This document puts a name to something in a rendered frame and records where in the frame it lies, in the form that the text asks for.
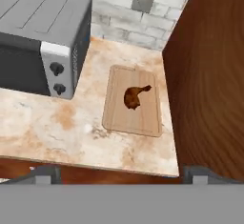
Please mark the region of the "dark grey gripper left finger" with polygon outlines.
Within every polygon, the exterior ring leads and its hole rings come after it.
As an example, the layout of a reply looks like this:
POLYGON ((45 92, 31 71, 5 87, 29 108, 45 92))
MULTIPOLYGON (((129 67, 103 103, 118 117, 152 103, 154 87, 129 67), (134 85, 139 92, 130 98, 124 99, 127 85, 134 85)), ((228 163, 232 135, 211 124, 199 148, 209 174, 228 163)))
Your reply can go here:
POLYGON ((60 184, 61 183, 61 170, 57 166, 39 166, 26 175, 7 180, 4 184, 60 184))

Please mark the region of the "dark wooden cabinet side panel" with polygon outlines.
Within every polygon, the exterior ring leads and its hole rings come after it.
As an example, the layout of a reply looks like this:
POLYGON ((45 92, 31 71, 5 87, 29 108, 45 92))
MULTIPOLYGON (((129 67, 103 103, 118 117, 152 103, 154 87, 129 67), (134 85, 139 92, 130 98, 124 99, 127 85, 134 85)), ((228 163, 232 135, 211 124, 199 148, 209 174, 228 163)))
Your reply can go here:
POLYGON ((189 0, 162 56, 179 165, 244 182, 244 0, 189 0))

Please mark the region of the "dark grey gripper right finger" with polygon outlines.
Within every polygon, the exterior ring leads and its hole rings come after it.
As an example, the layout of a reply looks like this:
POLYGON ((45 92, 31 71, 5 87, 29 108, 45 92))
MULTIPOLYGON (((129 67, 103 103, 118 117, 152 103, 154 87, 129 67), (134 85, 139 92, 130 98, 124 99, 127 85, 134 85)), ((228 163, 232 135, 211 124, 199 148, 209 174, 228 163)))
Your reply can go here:
POLYGON ((186 166, 183 168, 184 184, 240 184, 240 181, 220 176, 202 166, 186 166))

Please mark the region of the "brown chicken drumstick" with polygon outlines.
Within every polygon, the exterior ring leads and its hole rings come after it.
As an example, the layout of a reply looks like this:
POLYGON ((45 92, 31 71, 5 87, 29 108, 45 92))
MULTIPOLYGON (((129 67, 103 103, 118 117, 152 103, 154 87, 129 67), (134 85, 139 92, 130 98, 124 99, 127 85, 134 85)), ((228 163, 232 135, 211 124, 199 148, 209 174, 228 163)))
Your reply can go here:
POLYGON ((129 87, 124 93, 124 104, 128 109, 135 110, 140 106, 138 94, 148 92, 152 88, 151 85, 145 87, 129 87))

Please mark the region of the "wooden cutting board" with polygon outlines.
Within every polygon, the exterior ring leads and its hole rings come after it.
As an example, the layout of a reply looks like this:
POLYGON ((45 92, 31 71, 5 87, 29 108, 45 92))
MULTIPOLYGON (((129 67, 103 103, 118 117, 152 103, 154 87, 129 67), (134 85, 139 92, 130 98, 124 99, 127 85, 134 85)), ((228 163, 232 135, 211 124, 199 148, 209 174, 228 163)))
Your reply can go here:
POLYGON ((139 68, 111 66, 102 126, 109 131, 159 137, 162 119, 155 74, 139 68), (151 86, 151 89, 138 94, 139 105, 129 109, 124 103, 126 90, 146 86, 151 86))

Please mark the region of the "grey toaster oven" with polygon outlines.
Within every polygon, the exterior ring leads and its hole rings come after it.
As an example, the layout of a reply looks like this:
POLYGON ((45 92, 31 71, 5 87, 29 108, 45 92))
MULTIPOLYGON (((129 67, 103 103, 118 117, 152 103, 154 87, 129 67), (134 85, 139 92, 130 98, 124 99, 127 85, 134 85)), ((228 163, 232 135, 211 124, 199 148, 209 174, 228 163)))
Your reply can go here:
POLYGON ((0 88, 73 98, 91 21, 92 0, 0 0, 0 88))

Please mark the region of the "dark wooden counter cabinet front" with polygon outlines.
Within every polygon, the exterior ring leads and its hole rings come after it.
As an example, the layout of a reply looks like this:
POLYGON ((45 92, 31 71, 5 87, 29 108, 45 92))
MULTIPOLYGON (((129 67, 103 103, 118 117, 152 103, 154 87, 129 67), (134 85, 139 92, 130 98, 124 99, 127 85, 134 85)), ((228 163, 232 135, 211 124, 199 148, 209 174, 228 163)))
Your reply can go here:
MULTIPOLYGON (((12 179, 28 174, 42 163, 0 157, 0 178, 12 179)), ((95 170, 59 165, 64 184, 181 184, 180 177, 170 178, 140 173, 95 170)))

